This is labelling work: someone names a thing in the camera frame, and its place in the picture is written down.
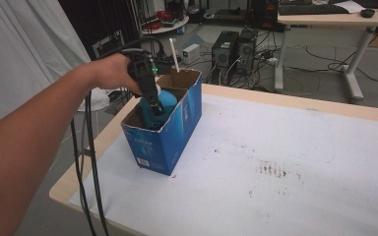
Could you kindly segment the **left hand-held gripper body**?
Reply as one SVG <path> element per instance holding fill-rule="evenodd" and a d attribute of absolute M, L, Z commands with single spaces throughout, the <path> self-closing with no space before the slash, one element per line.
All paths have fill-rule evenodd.
<path fill-rule="evenodd" d="M 156 42 L 158 52 L 143 49 L 143 42 Z M 140 39 L 127 43 L 124 46 L 124 54 L 130 59 L 128 72 L 131 78 L 138 84 L 141 96 L 149 103 L 151 99 L 158 98 L 157 83 L 155 75 L 158 72 L 156 62 L 163 62 L 165 52 L 162 43 L 153 36 L 143 36 Z"/>

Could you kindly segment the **blue plastic bottle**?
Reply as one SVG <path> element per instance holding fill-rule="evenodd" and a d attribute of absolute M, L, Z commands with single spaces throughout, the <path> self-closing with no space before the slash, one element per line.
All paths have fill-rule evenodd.
<path fill-rule="evenodd" d="M 152 107 L 145 98 L 141 98 L 139 105 L 142 109 L 142 120 L 145 129 L 158 130 L 168 120 L 171 112 L 177 104 L 177 98 L 169 91 L 157 85 L 157 96 L 161 102 L 163 113 L 155 115 Z"/>

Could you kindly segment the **blue cardboard box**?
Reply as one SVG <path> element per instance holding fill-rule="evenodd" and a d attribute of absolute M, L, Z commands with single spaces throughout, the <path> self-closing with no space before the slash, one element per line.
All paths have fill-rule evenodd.
<path fill-rule="evenodd" d="M 138 104 L 121 122 L 131 151 L 140 167 L 170 175 L 202 116 L 202 73 L 172 69 L 157 84 L 177 98 L 168 120 L 158 130 L 145 129 Z"/>

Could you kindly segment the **person's left hand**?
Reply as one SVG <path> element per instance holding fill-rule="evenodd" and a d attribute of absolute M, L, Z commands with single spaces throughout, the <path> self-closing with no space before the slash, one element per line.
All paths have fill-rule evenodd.
<path fill-rule="evenodd" d="M 138 84 L 128 74 L 130 60 L 122 54 L 114 54 L 89 64 L 91 87 L 100 89 L 126 88 L 141 94 Z"/>

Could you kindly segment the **small white box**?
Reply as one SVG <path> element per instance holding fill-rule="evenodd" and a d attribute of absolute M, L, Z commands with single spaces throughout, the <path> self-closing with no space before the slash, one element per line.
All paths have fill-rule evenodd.
<path fill-rule="evenodd" d="M 200 45 L 193 43 L 182 50 L 182 59 L 185 64 L 191 64 L 200 58 Z"/>

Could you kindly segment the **round white table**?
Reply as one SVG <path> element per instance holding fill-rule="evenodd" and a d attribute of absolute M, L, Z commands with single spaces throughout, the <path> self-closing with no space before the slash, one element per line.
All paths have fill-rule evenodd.
<path fill-rule="evenodd" d="M 158 33 L 164 33 L 168 32 L 171 30 L 178 30 L 179 28 L 184 27 L 189 21 L 189 16 L 185 16 L 182 21 L 176 22 L 172 27 L 167 28 L 167 27 L 161 27 L 159 29 L 143 29 L 142 33 L 144 35 L 149 35 L 149 34 L 158 34 Z"/>

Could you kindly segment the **black computer tower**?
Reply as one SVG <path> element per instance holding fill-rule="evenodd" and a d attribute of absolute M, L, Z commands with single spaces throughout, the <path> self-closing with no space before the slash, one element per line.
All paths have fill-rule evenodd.
<path fill-rule="evenodd" d="M 239 35 L 237 44 L 239 60 L 236 68 L 238 75 L 251 74 L 257 36 L 258 30 L 251 28 L 243 29 Z"/>
<path fill-rule="evenodd" d="M 238 31 L 223 30 L 212 47 L 212 75 L 219 84 L 228 85 L 237 60 Z"/>

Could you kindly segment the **white table mat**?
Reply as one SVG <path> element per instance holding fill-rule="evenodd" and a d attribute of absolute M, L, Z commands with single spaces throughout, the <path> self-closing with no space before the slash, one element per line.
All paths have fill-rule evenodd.
<path fill-rule="evenodd" d="M 116 136 L 91 209 L 147 236 L 378 236 L 378 109 L 289 108 L 207 95 L 169 175 Z"/>

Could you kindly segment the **white curtain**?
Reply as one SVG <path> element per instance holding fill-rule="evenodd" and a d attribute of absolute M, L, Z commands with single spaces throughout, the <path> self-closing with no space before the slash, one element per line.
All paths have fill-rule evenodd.
<path fill-rule="evenodd" d="M 0 0 L 0 119 L 90 61 L 58 0 Z"/>

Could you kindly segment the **black keyboard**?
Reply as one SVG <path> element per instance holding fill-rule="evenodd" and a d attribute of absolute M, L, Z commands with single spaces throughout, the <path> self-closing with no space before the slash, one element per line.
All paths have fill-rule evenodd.
<path fill-rule="evenodd" d="M 323 5 L 280 5 L 279 14 L 281 16 L 293 15 L 330 15 L 330 14 L 347 14 L 348 10 L 330 4 Z"/>

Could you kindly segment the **wooden desk with white legs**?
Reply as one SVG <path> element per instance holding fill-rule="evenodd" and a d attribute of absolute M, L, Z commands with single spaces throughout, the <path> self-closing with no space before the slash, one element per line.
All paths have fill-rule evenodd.
<path fill-rule="evenodd" d="M 284 55 L 289 42 L 305 45 L 355 47 L 348 65 L 341 73 L 348 85 L 351 101 L 363 99 L 362 91 L 354 74 L 369 42 L 378 28 L 378 11 L 371 18 L 363 18 L 359 12 L 331 15 L 278 15 L 284 26 L 279 59 L 275 65 L 274 88 L 284 89 Z"/>

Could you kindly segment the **white paper sheet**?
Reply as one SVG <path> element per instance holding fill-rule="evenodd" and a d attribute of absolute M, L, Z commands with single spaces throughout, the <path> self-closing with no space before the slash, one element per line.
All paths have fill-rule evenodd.
<path fill-rule="evenodd" d="M 349 13 L 359 13 L 361 10 L 363 10 L 363 7 L 353 0 L 346 0 L 336 3 L 336 6 L 346 9 Z"/>

